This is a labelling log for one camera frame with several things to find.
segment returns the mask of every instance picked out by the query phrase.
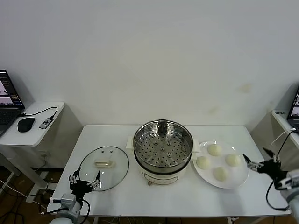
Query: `stainless steel steamer basket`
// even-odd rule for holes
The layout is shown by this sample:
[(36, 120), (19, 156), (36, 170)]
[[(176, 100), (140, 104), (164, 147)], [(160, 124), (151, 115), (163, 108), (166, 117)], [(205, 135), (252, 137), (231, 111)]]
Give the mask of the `stainless steel steamer basket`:
[(141, 126), (133, 137), (133, 147), (135, 158), (144, 169), (169, 175), (187, 166), (193, 139), (181, 124), (161, 119)]

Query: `white plate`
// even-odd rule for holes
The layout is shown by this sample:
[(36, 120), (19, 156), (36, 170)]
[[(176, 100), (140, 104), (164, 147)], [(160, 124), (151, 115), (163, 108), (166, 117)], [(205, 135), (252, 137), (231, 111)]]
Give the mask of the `white plate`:
[[(220, 156), (212, 156), (207, 151), (207, 148), (211, 144), (218, 144), (222, 147), (222, 153)], [(198, 174), (208, 183), (225, 189), (233, 189), (241, 186), (248, 178), (248, 168), (243, 155), (234, 147), (223, 141), (206, 141), (199, 145), (199, 153), (196, 153), (196, 157), (206, 156), (210, 159), (211, 167), (209, 169), (200, 169), (196, 160), (193, 160), (193, 165)], [(238, 154), (241, 158), (241, 164), (238, 167), (231, 167), (225, 162), (225, 157), (228, 154)], [(228, 171), (228, 178), (226, 181), (221, 182), (215, 179), (213, 176), (213, 170), (217, 167), (224, 167)]]

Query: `laptop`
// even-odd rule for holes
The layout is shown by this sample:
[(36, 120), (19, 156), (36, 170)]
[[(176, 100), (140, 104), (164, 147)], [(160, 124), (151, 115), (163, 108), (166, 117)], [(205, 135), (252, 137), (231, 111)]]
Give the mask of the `laptop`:
[(0, 136), (25, 109), (6, 70), (0, 70)]
[(293, 100), (287, 121), (292, 127), (299, 130), (299, 87)]

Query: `laptop screen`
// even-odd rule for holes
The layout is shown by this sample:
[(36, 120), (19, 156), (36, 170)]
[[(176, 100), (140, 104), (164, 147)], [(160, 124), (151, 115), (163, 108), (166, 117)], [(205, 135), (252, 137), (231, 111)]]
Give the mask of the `laptop screen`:
[(297, 89), (292, 107), (291, 107), (289, 115), (288, 115), (288, 119), (291, 119), (291, 118), (299, 118), (299, 87)]
[(0, 70), (0, 108), (24, 108), (7, 72)]

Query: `white tabletop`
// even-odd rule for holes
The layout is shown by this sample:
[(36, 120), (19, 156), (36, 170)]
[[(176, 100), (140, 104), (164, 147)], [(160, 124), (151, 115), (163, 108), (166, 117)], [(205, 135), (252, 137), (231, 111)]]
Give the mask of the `white tabletop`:
[[(279, 123), (279, 125), (282, 127), (284, 131), (290, 130), (293, 127), (289, 124), (289, 122), (286, 120), (288, 116), (287, 110), (273, 110), (272, 116), (275, 118), (275, 120)], [(292, 133), (290, 135), (290, 139), (295, 144), (297, 148), (299, 148), (299, 135), (297, 133)]]
[[(54, 116), (54, 120), (60, 114), (64, 107), (64, 102), (52, 102), (52, 101), (28, 101), (24, 102), (25, 110), (23, 113), (33, 114), (49, 107), (56, 106), (58, 108), (57, 113)], [(6, 146), (27, 146), (34, 147), (37, 146), (44, 135), (47, 133), (54, 121), (49, 124), (46, 129), (38, 128), (47, 118), (51, 117), (55, 112), (55, 109), (50, 109), (40, 114), (34, 115), (35, 118), (32, 128), (25, 133), (18, 131), (18, 122), (25, 117), (18, 118), (10, 128), (0, 137), (0, 145)]]
[[(85, 126), (69, 158), (54, 192), (53, 198), (71, 193), (68, 176), (78, 168), (82, 159), (101, 146), (126, 148), (128, 136), (134, 135), (139, 126)], [(253, 161), (263, 158), (243, 126), (186, 126), (193, 138), (200, 142), (222, 140), (238, 148)], [(193, 165), (187, 166), (182, 179), (166, 186), (147, 185), (139, 173), (133, 155), (128, 155), (129, 171), (116, 187), (85, 194), (91, 205), (90, 216), (128, 217), (240, 217), (273, 216), (289, 214), (271, 209), (265, 194), (271, 179), (265, 174), (249, 171), (248, 180), (237, 189), (220, 189), (205, 182)], [(271, 190), (269, 201), (274, 207), (284, 207), (280, 193)], [(48, 211), (59, 208), (50, 203)], [(80, 213), (87, 213), (84, 204)]]

